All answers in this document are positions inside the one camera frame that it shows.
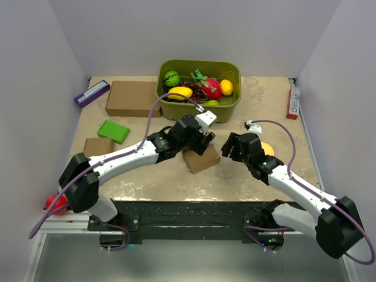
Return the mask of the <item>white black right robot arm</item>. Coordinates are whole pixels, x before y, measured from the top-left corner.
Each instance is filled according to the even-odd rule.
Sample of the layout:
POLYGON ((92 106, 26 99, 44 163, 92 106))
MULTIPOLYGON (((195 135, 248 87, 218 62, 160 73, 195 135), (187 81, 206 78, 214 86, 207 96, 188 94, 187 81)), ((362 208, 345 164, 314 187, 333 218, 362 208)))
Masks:
POLYGON ((330 195, 294 173, 274 156, 265 154, 255 133, 231 132, 223 145, 222 155, 246 165, 252 176, 293 199, 299 208, 280 203, 262 215, 265 229, 288 227, 316 240, 321 249, 334 259, 340 258, 364 236, 355 203, 348 197, 330 195))

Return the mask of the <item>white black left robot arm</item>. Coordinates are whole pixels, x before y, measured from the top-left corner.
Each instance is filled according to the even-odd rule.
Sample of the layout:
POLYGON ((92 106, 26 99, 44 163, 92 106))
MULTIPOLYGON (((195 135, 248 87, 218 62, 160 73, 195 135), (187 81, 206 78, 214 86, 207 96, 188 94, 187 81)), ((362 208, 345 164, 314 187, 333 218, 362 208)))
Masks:
POLYGON ((122 217, 114 202, 99 193, 100 186, 133 169, 172 159, 185 149, 203 155, 215 137, 209 129, 216 120, 211 111, 187 115, 131 147, 101 156, 75 154, 59 178, 71 209, 91 213, 108 230, 118 229, 122 217))

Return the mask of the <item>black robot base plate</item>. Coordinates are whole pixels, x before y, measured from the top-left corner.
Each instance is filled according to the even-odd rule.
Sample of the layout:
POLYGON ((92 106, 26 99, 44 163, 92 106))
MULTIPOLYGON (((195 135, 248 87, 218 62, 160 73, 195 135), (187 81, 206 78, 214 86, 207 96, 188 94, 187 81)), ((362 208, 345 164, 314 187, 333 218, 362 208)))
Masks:
POLYGON ((130 242, 144 240, 221 240, 251 243, 244 226, 275 229, 272 202, 155 202, 116 201, 118 216, 109 226, 89 218, 89 231, 100 231, 102 246, 118 246, 120 236, 110 236, 115 226, 130 232, 130 242))

